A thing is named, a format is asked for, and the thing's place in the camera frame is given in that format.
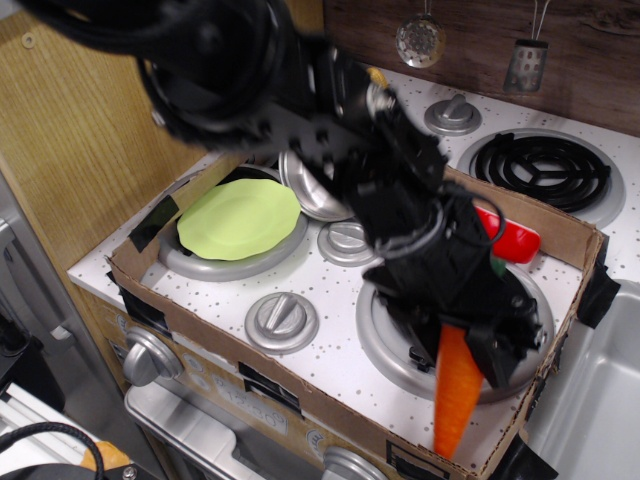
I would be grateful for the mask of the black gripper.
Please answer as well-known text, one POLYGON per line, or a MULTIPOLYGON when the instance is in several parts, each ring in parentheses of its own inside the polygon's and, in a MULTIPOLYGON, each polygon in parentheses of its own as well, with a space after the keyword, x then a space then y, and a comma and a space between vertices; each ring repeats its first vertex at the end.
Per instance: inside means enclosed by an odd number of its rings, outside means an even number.
MULTIPOLYGON (((444 320, 460 320, 464 288, 493 260, 492 241, 476 212, 472 196, 444 195, 420 205, 411 225, 391 225, 376 232, 380 265, 364 274, 396 326, 423 358, 436 358, 444 320)), ((472 326, 465 342, 478 369, 494 389, 509 386, 519 365, 538 353, 537 302, 508 280, 494 294, 489 327, 472 326)))

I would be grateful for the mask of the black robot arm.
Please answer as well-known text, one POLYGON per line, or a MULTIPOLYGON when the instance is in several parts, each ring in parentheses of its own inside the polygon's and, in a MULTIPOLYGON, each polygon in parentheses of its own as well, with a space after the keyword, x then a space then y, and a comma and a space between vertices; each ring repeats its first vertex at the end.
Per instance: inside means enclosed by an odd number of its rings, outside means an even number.
POLYGON ((536 302, 496 272, 475 194, 444 176, 435 137, 395 92, 281 1, 28 1, 86 47, 133 57, 168 131, 210 150, 294 153, 380 256, 364 277, 439 361, 447 327, 494 388, 539 345, 536 302))

